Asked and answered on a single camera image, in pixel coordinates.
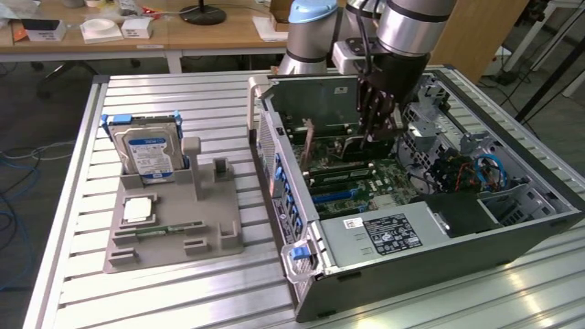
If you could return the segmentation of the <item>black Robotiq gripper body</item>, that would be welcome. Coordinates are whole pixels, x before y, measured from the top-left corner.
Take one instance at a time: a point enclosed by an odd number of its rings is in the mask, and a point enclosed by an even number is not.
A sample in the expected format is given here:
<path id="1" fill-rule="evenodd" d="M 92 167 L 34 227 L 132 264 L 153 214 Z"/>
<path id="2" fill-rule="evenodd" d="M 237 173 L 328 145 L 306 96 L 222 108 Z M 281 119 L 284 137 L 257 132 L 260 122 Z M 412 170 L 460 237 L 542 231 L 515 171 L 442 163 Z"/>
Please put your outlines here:
<path id="1" fill-rule="evenodd" d="M 366 76 L 368 83 L 390 94 L 397 103 L 405 103 L 424 73 L 430 54 L 402 56 L 385 53 L 373 56 L 373 71 Z"/>

